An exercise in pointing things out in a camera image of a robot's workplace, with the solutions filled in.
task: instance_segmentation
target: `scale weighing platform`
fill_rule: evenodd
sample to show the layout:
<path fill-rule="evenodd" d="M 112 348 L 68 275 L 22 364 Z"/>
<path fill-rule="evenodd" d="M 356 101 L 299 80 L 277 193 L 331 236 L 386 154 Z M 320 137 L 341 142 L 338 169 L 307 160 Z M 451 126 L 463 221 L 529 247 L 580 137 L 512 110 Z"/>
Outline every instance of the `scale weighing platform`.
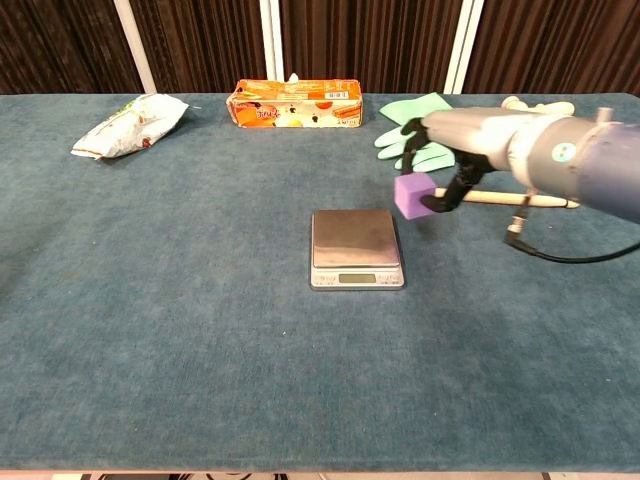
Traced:
<path fill-rule="evenodd" d="M 404 285 L 389 210 L 317 210 L 311 219 L 311 287 L 397 290 Z"/>

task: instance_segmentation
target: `teal tablecloth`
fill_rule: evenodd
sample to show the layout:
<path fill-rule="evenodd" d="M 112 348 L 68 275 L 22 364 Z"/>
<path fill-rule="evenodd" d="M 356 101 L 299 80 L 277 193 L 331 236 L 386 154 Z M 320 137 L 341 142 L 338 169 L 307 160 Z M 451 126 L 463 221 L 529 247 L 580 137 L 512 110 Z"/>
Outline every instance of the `teal tablecloth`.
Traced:
<path fill-rule="evenodd" d="M 373 141 L 408 96 L 344 130 L 180 97 L 202 109 L 109 164 L 69 150 L 131 95 L 0 97 L 0 468 L 640 470 L 640 254 L 528 257 L 511 207 L 404 221 Z M 630 95 L 562 98 L 640 119 Z M 361 207 L 393 209 L 407 287 L 312 291 L 312 212 Z M 640 228 L 540 210 L 527 235 L 592 255 Z"/>

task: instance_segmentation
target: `wooden stick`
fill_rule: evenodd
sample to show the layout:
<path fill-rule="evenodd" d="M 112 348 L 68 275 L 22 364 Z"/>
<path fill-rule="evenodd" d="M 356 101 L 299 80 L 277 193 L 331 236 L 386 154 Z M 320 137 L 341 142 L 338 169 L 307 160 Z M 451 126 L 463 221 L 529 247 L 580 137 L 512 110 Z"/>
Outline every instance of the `wooden stick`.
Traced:
<path fill-rule="evenodd" d="M 442 197 L 446 190 L 446 188 L 436 188 L 436 197 Z M 464 200 L 465 202 L 474 203 L 521 205 L 525 196 L 526 195 L 523 193 L 482 192 L 479 190 L 471 190 L 464 197 Z M 577 208 L 580 204 L 564 198 L 551 197 L 549 195 L 534 195 L 531 197 L 529 206 L 542 208 Z"/>

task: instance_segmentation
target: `orange snack box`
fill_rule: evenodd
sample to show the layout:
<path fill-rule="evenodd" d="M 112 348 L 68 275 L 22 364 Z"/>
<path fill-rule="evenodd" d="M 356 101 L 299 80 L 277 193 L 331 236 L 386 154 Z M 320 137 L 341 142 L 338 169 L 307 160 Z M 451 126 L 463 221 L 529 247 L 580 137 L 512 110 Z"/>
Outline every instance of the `orange snack box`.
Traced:
<path fill-rule="evenodd" d="M 359 127 L 362 93 L 357 80 L 240 80 L 227 98 L 239 127 Z"/>

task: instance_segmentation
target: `robotic arm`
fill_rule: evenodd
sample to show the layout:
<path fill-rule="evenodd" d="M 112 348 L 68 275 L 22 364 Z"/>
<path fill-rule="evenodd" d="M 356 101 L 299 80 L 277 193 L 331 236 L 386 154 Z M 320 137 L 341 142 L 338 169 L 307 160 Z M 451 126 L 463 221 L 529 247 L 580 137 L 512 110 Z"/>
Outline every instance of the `robotic arm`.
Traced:
<path fill-rule="evenodd" d="M 532 190 L 640 223 L 640 125 L 612 122 L 611 113 L 600 108 L 586 119 L 484 107 L 433 112 L 404 126 L 403 134 L 415 135 L 406 143 L 402 174 L 412 172 L 415 152 L 434 141 L 449 147 L 458 165 L 443 197 L 420 199 L 434 212 L 457 208 L 486 173 L 509 171 Z M 507 243 L 534 254 L 516 238 L 526 207 L 525 201 Z"/>

